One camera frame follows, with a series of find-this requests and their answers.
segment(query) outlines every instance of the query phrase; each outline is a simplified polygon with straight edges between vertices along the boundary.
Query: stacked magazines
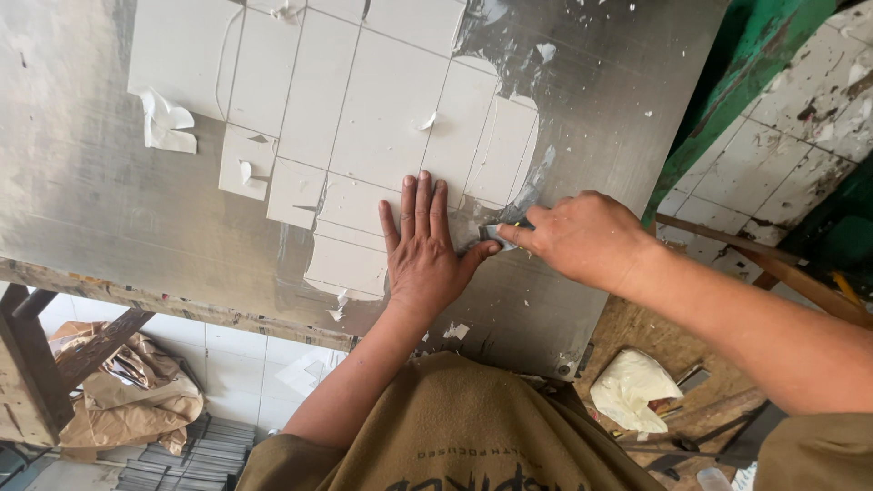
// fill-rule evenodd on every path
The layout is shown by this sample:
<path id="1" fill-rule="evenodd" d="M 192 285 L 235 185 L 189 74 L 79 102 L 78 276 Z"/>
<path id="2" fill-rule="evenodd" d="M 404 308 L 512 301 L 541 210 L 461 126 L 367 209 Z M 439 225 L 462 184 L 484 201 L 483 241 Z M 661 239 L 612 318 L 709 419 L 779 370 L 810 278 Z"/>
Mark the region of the stacked magazines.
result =
<path id="1" fill-rule="evenodd" d="M 128 460 L 118 491 L 233 491 L 255 442 L 255 425 L 201 415 L 178 457 L 157 443 Z"/>

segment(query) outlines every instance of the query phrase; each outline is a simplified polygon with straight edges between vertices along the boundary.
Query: crumpled brown paper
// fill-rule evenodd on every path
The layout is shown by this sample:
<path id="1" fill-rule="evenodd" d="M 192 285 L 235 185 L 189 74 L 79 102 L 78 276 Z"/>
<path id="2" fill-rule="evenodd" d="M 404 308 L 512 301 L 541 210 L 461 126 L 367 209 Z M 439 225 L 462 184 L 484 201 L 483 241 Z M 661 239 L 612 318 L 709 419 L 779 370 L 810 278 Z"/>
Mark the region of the crumpled brown paper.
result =
<path id="1" fill-rule="evenodd" d="M 60 348 L 58 359 L 106 325 L 66 322 L 52 339 L 78 337 Z M 99 450 L 153 441 L 179 455 L 187 438 L 185 426 L 203 409 L 203 394 L 194 381 L 140 333 L 131 336 L 82 388 L 83 393 L 72 400 L 75 415 L 60 433 L 62 455 L 76 461 L 93 462 Z"/>

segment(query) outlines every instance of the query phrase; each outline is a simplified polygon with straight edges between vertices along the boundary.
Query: white plastic bag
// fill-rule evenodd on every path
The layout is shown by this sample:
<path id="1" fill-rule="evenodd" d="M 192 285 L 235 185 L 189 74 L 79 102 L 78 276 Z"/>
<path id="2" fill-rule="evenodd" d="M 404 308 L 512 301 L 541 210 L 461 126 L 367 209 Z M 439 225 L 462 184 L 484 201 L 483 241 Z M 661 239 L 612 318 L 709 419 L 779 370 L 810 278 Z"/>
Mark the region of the white plastic bag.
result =
<path id="1" fill-rule="evenodd" d="M 649 409 L 649 401 L 680 398 L 682 391 L 651 356 L 639 349 L 623 349 L 591 387 L 597 411 L 622 428 L 663 433 L 667 424 Z"/>

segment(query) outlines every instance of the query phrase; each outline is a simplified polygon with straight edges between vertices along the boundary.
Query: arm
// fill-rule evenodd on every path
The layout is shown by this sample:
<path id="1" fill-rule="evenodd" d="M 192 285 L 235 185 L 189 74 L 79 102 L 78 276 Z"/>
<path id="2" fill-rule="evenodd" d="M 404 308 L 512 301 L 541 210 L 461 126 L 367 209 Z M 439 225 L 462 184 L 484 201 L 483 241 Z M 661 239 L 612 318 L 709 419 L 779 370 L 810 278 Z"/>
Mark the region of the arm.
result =
<path id="1" fill-rule="evenodd" d="M 594 191 L 501 225 L 571 280 L 644 305 L 735 363 L 791 414 L 873 412 L 873 333 L 729 278 L 664 247 Z"/>
<path id="2" fill-rule="evenodd" d="M 388 247 L 391 299 L 379 321 L 354 350 L 319 384 L 288 420 L 282 433 L 316 445 L 349 448 L 370 411 L 437 316 L 464 291 L 494 241 L 477 244 L 458 259 L 449 237 L 448 187 L 430 173 L 403 179 L 401 235 L 391 207 L 379 203 Z"/>

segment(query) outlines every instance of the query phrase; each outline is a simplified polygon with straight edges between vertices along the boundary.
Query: scraper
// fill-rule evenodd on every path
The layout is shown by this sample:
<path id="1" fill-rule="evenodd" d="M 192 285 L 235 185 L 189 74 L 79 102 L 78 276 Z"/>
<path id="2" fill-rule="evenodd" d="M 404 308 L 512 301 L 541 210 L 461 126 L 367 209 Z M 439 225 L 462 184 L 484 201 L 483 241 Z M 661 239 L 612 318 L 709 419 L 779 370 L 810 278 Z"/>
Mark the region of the scraper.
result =
<path id="1" fill-rule="evenodd" d="M 536 227 L 531 225 L 531 223 L 528 222 L 527 220 L 516 222 L 515 226 L 530 229 L 530 230 L 536 229 Z M 510 251 L 510 250 L 518 247 L 517 245 L 513 244 L 512 242 L 500 237 L 497 234 L 497 226 L 496 225 L 483 225 L 483 226 L 479 227 L 479 240 L 482 242 L 485 242 L 486 240 L 493 240 L 493 241 L 497 242 L 498 244 L 503 246 L 503 248 L 500 249 L 501 252 Z"/>

